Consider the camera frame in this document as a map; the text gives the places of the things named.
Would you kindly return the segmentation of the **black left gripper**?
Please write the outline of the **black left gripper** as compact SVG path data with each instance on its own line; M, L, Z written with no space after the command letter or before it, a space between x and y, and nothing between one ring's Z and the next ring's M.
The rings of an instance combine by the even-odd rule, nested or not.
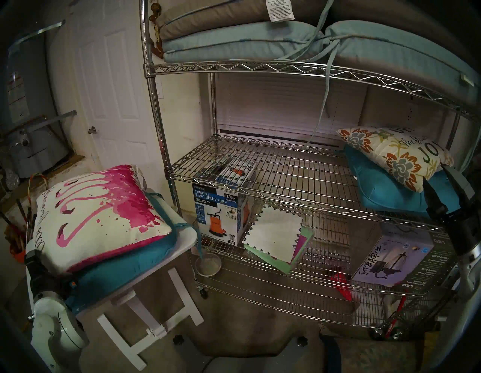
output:
M41 252L32 250L25 256L27 274L30 276L29 285L34 301L45 296L46 292L57 294L66 300L76 288L76 279L71 274L53 275L43 265Z

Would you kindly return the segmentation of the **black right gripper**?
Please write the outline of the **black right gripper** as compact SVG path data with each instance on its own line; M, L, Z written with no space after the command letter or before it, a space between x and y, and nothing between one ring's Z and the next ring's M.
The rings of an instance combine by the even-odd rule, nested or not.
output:
M447 213L436 191L423 177L423 193L429 217L448 234L457 256L472 251L480 243L480 209L470 209L475 203L475 192L465 176L454 167L441 164L459 199L458 210Z

